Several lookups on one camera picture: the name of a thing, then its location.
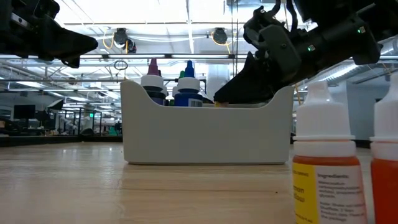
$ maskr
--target blue bottle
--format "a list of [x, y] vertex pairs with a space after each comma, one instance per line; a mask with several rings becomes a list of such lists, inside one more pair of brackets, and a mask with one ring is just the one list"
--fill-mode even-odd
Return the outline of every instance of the blue bottle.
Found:
[[200, 81], [195, 78], [195, 71], [192, 61], [187, 62], [184, 78], [178, 80], [178, 91], [174, 96], [175, 106], [202, 107], [203, 97], [198, 94], [200, 90]]

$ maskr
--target bottle label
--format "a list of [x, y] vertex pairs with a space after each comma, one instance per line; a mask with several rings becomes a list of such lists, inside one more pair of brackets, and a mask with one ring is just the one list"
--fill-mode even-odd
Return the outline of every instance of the bottle label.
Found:
[[296, 224], [366, 224], [360, 166], [293, 163]]
[[202, 104], [203, 104], [202, 100], [197, 100], [197, 99], [189, 99], [188, 100], [188, 106], [201, 107]]

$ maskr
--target blue bottle cap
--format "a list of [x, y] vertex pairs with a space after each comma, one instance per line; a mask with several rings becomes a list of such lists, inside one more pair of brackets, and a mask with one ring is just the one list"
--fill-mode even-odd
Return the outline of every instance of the blue bottle cap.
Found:
[[189, 60], [187, 62], [187, 67], [185, 68], [185, 76], [184, 78], [195, 78], [195, 71], [192, 66], [192, 61]]

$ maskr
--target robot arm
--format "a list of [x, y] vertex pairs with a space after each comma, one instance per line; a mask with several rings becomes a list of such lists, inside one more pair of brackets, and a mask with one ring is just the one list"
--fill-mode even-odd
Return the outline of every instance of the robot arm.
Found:
[[97, 48], [94, 38], [60, 27], [54, 0], [3, 0], [0, 5], [0, 54], [42, 60], [60, 59], [78, 68], [80, 55]]
[[280, 1], [267, 12], [253, 12], [244, 25], [244, 39], [258, 49], [248, 53], [243, 70], [215, 94], [220, 103], [249, 103], [271, 99], [284, 86], [293, 85], [350, 57], [355, 64], [376, 63], [382, 45], [378, 42], [398, 34], [396, 0], [296, 0], [303, 20], [318, 27], [297, 28], [292, 0], [291, 30], [274, 16]]

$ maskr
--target desk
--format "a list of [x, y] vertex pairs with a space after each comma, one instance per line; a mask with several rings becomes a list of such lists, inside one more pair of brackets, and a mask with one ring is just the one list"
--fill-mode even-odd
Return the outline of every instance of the desk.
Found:
[[[373, 220], [370, 150], [359, 158]], [[121, 143], [4, 147], [0, 223], [294, 223], [290, 169], [133, 166]]]

